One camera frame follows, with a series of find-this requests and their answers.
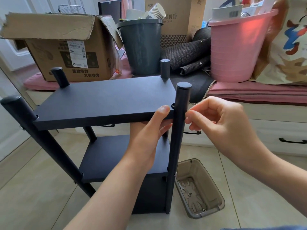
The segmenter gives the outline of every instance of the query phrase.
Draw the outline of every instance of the forearm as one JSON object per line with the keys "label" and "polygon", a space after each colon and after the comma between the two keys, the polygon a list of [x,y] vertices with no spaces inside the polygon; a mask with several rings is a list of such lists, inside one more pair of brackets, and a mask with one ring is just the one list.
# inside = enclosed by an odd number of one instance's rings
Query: forearm
{"label": "forearm", "polygon": [[65,230],[126,229],[146,170],[123,158]]}
{"label": "forearm", "polygon": [[279,193],[294,208],[307,217],[307,171],[292,165],[271,153],[264,145],[258,166],[245,171]]}

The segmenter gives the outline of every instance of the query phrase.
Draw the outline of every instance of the cardboard flap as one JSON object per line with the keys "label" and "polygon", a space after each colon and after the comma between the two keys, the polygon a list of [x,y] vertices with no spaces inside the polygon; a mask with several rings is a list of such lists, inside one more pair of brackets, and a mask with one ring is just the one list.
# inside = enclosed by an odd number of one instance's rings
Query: cardboard flap
{"label": "cardboard flap", "polygon": [[121,49],[123,46],[122,38],[116,28],[116,24],[113,18],[111,16],[98,16],[98,18],[101,20],[108,32],[112,35],[118,49]]}
{"label": "cardboard flap", "polygon": [[94,20],[93,15],[9,12],[0,35],[9,39],[87,40],[91,36]]}

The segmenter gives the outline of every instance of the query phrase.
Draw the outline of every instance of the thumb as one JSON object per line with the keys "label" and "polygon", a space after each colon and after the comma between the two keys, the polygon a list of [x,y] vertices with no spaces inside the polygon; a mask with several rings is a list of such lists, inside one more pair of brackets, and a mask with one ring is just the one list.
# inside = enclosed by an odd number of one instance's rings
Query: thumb
{"label": "thumb", "polygon": [[151,120],[146,125],[146,128],[158,132],[160,130],[160,125],[162,121],[169,114],[169,112],[170,112],[170,108],[168,105],[164,105],[160,107],[158,110],[156,110]]}
{"label": "thumb", "polygon": [[206,135],[208,135],[216,126],[213,122],[195,110],[187,111],[185,116],[200,127]]}

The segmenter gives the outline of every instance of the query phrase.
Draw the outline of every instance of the top shelf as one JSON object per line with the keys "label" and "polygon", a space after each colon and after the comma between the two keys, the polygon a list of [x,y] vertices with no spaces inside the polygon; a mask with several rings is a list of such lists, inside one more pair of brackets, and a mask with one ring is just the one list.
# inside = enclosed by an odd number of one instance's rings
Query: top shelf
{"label": "top shelf", "polygon": [[[38,130],[149,121],[175,102],[170,79],[160,76],[70,84],[56,90],[34,113]],[[173,118],[173,109],[166,119]]]}

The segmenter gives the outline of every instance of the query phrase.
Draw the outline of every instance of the white door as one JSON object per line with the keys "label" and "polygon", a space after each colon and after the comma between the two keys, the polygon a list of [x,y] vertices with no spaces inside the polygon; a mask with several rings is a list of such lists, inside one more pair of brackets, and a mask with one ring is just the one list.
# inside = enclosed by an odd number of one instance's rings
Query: white door
{"label": "white door", "polygon": [[[0,99],[20,95],[10,80],[0,69]],[[21,145],[30,135],[20,128],[20,125],[0,105],[0,161]]]}
{"label": "white door", "polygon": [[[80,5],[84,7],[87,14],[98,14],[96,0],[1,0],[0,25],[4,23],[8,12],[58,13],[58,6],[61,4]],[[11,71],[34,64],[26,48],[17,50],[14,42],[8,39],[0,39],[0,57]]]}

